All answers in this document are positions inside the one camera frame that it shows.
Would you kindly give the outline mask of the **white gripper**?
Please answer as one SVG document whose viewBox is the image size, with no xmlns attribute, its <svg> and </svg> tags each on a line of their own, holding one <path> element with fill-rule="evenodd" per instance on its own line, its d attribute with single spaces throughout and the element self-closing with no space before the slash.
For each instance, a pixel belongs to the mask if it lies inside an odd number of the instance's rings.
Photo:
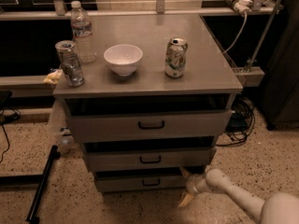
<svg viewBox="0 0 299 224">
<path fill-rule="evenodd" d="M 186 190 L 181 195 L 179 201 L 179 207 L 187 206 L 194 198 L 193 194 L 199 194 L 205 191 L 206 180 L 204 175 L 194 174 L 192 175 L 184 167 L 180 167 L 181 174 L 184 178 L 187 178 L 186 181 Z"/>
</svg>

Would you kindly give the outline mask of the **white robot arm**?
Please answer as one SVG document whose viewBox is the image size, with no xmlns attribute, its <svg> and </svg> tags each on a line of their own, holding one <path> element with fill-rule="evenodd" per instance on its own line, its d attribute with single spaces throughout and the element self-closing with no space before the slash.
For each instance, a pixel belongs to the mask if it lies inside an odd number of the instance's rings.
<svg viewBox="0 0 299 224">
<path fill-rule="evenodd" d="M 266 200 L 240 188 L 219 169 L 210 169 L 203 174 L 192 174 L 181 167 L 186 179 L 179 207 L 190 203 L 198 194 L 208 192 L 226 194 L 256 224 L 299 224 L 299 198 L 289 193 L 275 193 Z"/>
</svg>

